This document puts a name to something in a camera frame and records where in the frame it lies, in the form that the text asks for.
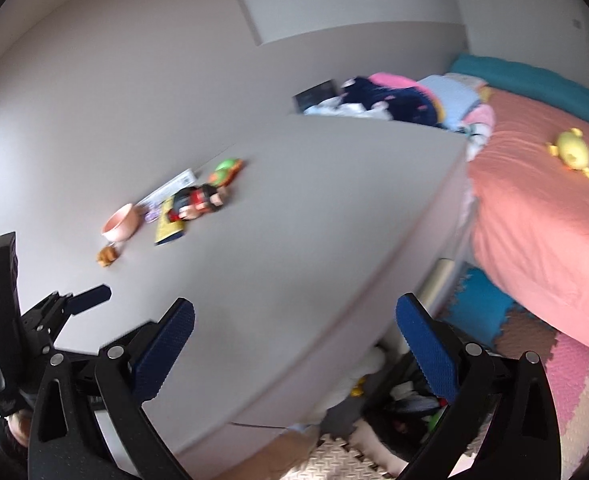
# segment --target pink bedsheet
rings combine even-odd
[[[546,141],[589,124],[509,92],[490,101],[497,126],[470,163],[479,216],[475,257],[536,316],[589,346],[589,180],[550,156]]]

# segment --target pink towel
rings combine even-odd
[[[377,72],[376,74],[372,74],[368,79],[375,83],[375,85],[385,86],[386,88],[413,88],[419,84],[409,77],[388,74],[386,72]]]
[[[494,113],[494,109],[490,105],[479,105],[466,117],[463,118],[463,124],[476,124],[482,123],[487,124],[491,130],[494,130],[497,118]]]

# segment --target white cloth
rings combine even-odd
[[[486,147],[488,141],[491,140],[492,129],[483,123],[462,124],[459,133],[468,137],[466,159],[470,162],[475,159],[479,152]]]
[[[475,204],[475,192],[473,190],[473,181],[470,178],[466,178],[465,190],[463,191],[463,198],[461,201],[461,209],[459,211],[459,223],[457,224],[457,232],[462,228],[470,218],[470,211],[473,209]]]
[[[412,394],[415,394],[414,384],[412,381],[407,381],[405,383],[397,384],[393,389],[390,390],[390,396],[394,400],[402,400],[406,397],[410,397]]]
[[[343,103],[341,97],[333,97],[311,106],[303,111],[305,115],[326,115],[337,117],[357,117],[360,119],[380,119],[392,121],[393,116],[387,110],[387,103],[375,103],[371,110],[366,110],[360,103]]]

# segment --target teal pillow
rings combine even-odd
[[[541,101],[589,123],[589,89],[550,70],[462,54],[450,72],[481,77],[494,88]]]

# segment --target light blue blanket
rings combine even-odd
[[[419,83],[429,88],[441,101],[446,113],[442,124],[448,130],[458,130],[461,120],[481,104],[477,92],[454,79],[430,75]]]

